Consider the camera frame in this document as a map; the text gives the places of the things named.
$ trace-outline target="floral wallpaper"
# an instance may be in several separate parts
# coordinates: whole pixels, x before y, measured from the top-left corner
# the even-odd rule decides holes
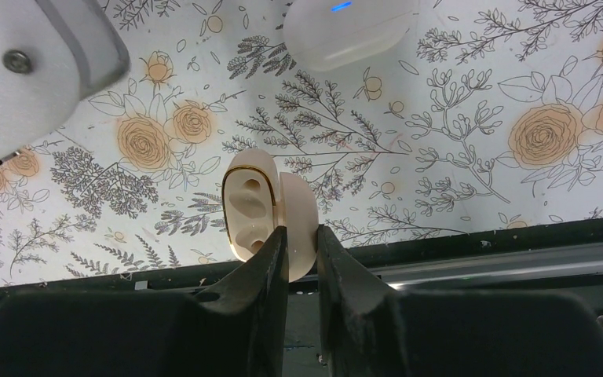
[[[308,71],[278,0],[100,0],[124,80],[0,167],[0,287],[233,260],[220,182],[263,148],[346,246],[603,217],[603,0],[422,2]]]

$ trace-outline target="open earbud case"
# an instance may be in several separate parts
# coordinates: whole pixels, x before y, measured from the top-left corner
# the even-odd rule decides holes
[[[232,159],[223,177],[223,211],[232,253],[247,261],[274,229],[287,227],[289,281],[304,276],[316,260],[318,207],[303,178],[278,173],[274,159],[247,149]]]

